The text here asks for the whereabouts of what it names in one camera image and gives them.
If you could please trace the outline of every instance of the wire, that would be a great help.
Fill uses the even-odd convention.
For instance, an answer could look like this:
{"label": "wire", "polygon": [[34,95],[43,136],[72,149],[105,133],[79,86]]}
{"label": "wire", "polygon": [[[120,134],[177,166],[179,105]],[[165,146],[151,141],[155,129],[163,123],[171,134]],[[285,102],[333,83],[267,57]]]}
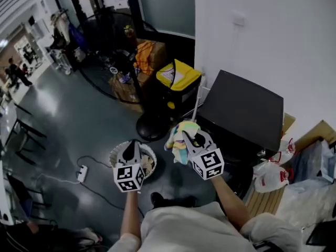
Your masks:
{"label": "wire", "polygon": [[[108,203],[109,205],[111,205],[112,207],[114,207],[114,208],[116,208],[116,209],[119,209],[119,210],[122,210],[122,211],[125,210],[123,207],[116,206],[116,205],[112,204],[112,203],[111,203],[105,196],[103,196],[103,195],[101,195],[100,193],[98,193],[98,192],[96,192],[96,191],[90,189],[89,187],[85,186],[83,183],[80,183],[80,185],[82,185],[82,186],[85,187],[87,190],[89,190],[89,191],[91,191],[92,193],[94,193],[94,194],[98,195],[99,197],[101,197],[103,200],[105,200],[105,202],[107,202],[107,203]],[[141,216],[144,218],[145,216],[144,216],[143,212],[141,211],[141,209],[140,209],[139,207],[138,207],[138,210],[139,210]]]}
{"label": "wire", "polygon": [[82,249],[77,250],[77,251],[86,251],[86,250],[88,250],[88,249],[90,249],[90,248],[94,248],[94,247],[97,247],[97,248],[98,248],[98,247],[103,247],[103,248],[106,248],[107,250],[110,249],[110,247],[108,247],[108,246],[104,246],[104,245],[91,245],[91,246],[82,248]]}
{"label": "wire", "polygon": [[131,142],[132,140],[138,141],[140,144],[149,144],[149,143],[154,142],[154,141],[142,142],[142,141],[140,141],[139,139],[136,139],[136,138],[130,139],[130,140],[128,140],[128,141]]}
{"label": "wire", "polygon": [[58,179],[58,178],[56,178],[56,177],[53,177],[53,176],[50,176],[50,175],[47,175],[47,174],[40,174],[39,176],[38,176],[38,178],[36,178],[36,181],[35,181],[35,187],[36,187],[36,184],[37,184],[37,180],[41,177],[41,176],[45,176],[45,177],[47,177],[47,178],[51,178],[51,179],[54,179],[54,180],[57,180],[58,182],[61,182],[61,183],[70,183],[70,184],[79,184],[80,182],[79,181],[77,181],[77,182],[73,182],[73,181],[69,181],[69,180],[62,180],[62,179]]}
{"label": "wire", "polygon": [[79,165],[79,161],[80,161],[81,159],[84,159],[84,158],[87,158],[87,157],[90,158],[90,159],[92,159],[93,161],[99,163],[99,164],[104,165],[104,166],[107,167],[107,168],[112,168],[112,166],[109,166],[109,165],[107,165],[107,164],[105,164],[105,163],[103,163],[103,162],[97,161],[94,157],[92,157],[92,156],[90,156],[90,155],[84,155],[84,156],[79,157],[79,158],[77,159],[77,165],[78,165],[78,167],[81,167],[81,165]]}
{"label": "wire", "polygon": [[[89,156],[89,155],[84,155],[84,156],[81,156],[81,157],[79,157],[78,159],[77,159],[77,165],[78,165],[78,167],[81,167],[80,165],[79,165],[79,160],[80,159],[83,159],[83,158],[90,158],[90,159],[92,159],[92,160],[94,160],[95,162],[97,162],[97,163],[99,163],[99,164],[102,164],[102,165],[104,165],[105,167],[107,167],[107,168],[112,168],[111,166],[108,166],[108,165],[106,165],[106,164],[104,164],[104,163],[102,163],[102,162],[99,162],[99,161],[97,161],[94,157],[92,157],[92,156]],[[76,176],[76,178],[77,178],[77,174],[79,174],[80,172],[78,172],[78,171],[76,171],[75,172],[75,176]],[[45,177],[47,177],[47,178],[51,178],[51,179],[54,179],[54,180],[56,180],[56,181],[58,181],[58,182],[64,182],[64,183],[70,183],[70,184],[80,184],[80,185],[82,185],[83,187],[85,187],[87,190],[89,190],[89,191],[91,191],[92,193],[94,193],[94,194],[96,194],[96,195],[98,195],[99,197],[101,197],[103,200],[105,200],[105,202],[107,202],[109,205],[111,205],[112,207],[114,207],[114,208],[116,208],[116,209],[119,209],[119,210],[122,210],[122,211],[124,211],[125,209],[123,208],[123,207],[120,207],[120,206],[116,206],[116,205],[114,205],[114,204],[112,204],[105,196],[103,196],[103,195],[101,195],[100,193],[98,193],[98,192],[96,192],[96,191],[94,191],[94,190],[92,190],[92,189],[90,189],[89,187],[87,187],[87,186],[85,186],[83,183],[81,183],[81,182],[79,182],[79,181],[77,181],[77,182],[73,182],[73,181],[69,181],[69,180],[61,180],[61,179],[58,179],[58,178],[56,178],[56,177],[53,177],[53,176],[50,176],[50,175],[46,175],[46,174],[40,174],[39,176],[38,176],[38,178],[36,178],[36,182],[35,182],[35,187],[36,187],[36,184],[37,184],[37,180],[41,177],[41,176],[45,176]],[[138,210],[139,210],[139,212],[140,212],[140,214],[141,214],[141,216],[144,218],[145,216],[144,216],[144,214],[143,214],[143,212],[141,211],[141,209],[138,207]]]}

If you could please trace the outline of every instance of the table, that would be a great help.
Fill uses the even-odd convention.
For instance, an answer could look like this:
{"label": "table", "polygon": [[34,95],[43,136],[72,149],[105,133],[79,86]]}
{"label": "table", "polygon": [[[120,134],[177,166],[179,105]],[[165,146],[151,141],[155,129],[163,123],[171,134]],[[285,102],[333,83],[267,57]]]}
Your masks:
{"label": "table", "polygon": [[2,161],[0,160],[0,222],[4,225],[14,225],[14,221],[7,200],[8,198],[5,189],[3,166]]}
{"label": "table", "polygon": [[4,114],[0,119],[0,133],[1,133],[1,144],[3,147],[6,146],[10,135],[12,134],[13,128],[17,122],[17,112],[14,101],[10,101],[5,107]]}

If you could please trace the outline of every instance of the cloth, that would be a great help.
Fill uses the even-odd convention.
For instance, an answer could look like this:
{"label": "cloth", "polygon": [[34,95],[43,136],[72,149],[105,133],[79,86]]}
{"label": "cloth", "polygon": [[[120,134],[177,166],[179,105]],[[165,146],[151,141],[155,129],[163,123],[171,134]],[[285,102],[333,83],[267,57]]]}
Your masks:
{"label": "cloth", "polygon": [[248,221],[239,233],[217,202],[151,210],[141,224],[141,240],[123,235],[109,252],[256,251],[252,243],[260,241],[270,241],[284,252],[298,252],[302,242],[300,229],[267,213]]}
{"label": "cloth", "polygon": [[171,130],[170,136],[164,145],[164,150],[172,150],[175,156],[174,163],[180,162],[184,165],[188,163],[188,150],[183,140],[182,131],[186,131],[193,139],[199,128],[200,126],[195,122],[182,121]]}
{"label": "cloth", "polygon": [[136,62],[134,67],[140,68],[146,75],[151,75],[153,68],[150,66],[149,56],[153,50],[154,43],[152,41],[145,41],[138,45],[138,53],[135,56]]}

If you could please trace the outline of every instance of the wall switch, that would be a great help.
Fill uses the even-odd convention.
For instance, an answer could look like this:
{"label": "wall switch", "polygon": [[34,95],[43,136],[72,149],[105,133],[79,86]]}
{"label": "wall switch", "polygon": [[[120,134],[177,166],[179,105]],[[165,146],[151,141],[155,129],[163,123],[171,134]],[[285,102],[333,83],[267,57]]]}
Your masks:
{"label": "wall switch", "polygon": [[245,16],[239,12],[233,12],[232,14],[232,22],[234,25],[245,26]]}
{"label": "wall switch", "polygon": [[81,168],[80,168],[80,173],[77,177],[77,180],[80,182],[80,183],[83,183],[84,180],[85,180],[85,177],[86,177],[86,174],[88,173],[88,167],[85,166],[85,165],[82,165]]}

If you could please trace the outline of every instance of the colorful towel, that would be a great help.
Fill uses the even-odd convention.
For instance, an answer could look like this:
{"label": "colorful towel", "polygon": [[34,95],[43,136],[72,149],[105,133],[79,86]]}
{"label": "colorful towel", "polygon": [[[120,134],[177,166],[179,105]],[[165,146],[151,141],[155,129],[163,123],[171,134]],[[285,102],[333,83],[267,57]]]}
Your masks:
{"label": "colorful towel", "polygon": [[188,163],[188,150],[183,140],[182,131],[186,131],[193,139],[199,129],[200,126],[191,121],[182,121],[172,129],[169,139],[164,145],[164,149],[165,151],[172,150],[175,156],[174,163],[180,162],[184,165]]}

